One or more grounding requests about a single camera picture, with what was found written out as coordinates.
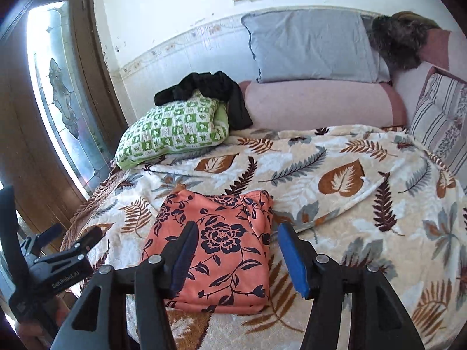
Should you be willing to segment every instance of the striped cushion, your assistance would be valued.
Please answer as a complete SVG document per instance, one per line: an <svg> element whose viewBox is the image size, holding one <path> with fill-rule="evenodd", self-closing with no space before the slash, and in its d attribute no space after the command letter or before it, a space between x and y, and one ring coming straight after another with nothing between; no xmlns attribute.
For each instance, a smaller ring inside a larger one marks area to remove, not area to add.
<svg viewBox="0 0 467 350"><path fill-rule="evenodd" d="M467 85L435 73L426 85L410 133L438 155L467 192Z"/></svg>

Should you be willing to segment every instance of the green and white pillowcase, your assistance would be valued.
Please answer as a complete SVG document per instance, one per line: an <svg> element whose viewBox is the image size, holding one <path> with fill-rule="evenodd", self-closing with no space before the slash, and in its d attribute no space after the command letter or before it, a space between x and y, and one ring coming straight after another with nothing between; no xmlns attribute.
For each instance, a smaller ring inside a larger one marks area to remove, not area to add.
<svg viewBox="0 0 467 350"><path fill-rule="evenodd" d="M156 106L123 134L115 161L128 170L164 154L217 146L229 135L226 106L196 90L187 101Z"/></svg>

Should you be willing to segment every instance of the black clothing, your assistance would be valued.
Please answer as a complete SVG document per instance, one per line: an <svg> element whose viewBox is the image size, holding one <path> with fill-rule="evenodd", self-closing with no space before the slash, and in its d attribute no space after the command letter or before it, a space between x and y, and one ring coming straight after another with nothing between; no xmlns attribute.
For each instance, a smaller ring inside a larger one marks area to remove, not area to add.
<svg viewBox="0 0 467 350"><path fill-rule="evenodd" d="M161 106L171 101L186 101L193 95L194 90L199 90L204 97L229 103L227 114L232 130L242 130L253 125L239 85L220 71L214 75L191 73L177 85L156 93L154 104Z"/></svg>

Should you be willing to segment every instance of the brown fringe trim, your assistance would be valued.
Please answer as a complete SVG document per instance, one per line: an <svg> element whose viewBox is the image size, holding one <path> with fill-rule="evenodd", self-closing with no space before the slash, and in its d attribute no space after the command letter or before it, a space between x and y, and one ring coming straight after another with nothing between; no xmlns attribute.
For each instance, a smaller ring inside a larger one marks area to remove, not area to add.
<svg viewBox="0 0 467 350"><path fill-rule="evenodd" d="M93 193L91 198L84 202L79 207L75 215L70 220L71 226L66 231L63 237L60 251L68 250L78 239L81 229L86 225L91 215L102 204L102 202L109 196L115 186L120 182L125 171L122 171L118 166L114 166L109 174L109 177L104 180Z"/></svg>

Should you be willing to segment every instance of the decorative glass door panel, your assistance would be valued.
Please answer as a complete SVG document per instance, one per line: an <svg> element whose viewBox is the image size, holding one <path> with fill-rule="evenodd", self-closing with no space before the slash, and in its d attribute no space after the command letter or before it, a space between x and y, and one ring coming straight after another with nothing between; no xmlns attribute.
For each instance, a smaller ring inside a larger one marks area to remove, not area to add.
<svg viewBox="0 0 467 350"><path fill-rule="evenodd" d="M76 61L69 3L38 6L27 18L29 73L37 106L65 169L87 198L110 173L110 154Z"/></svg>

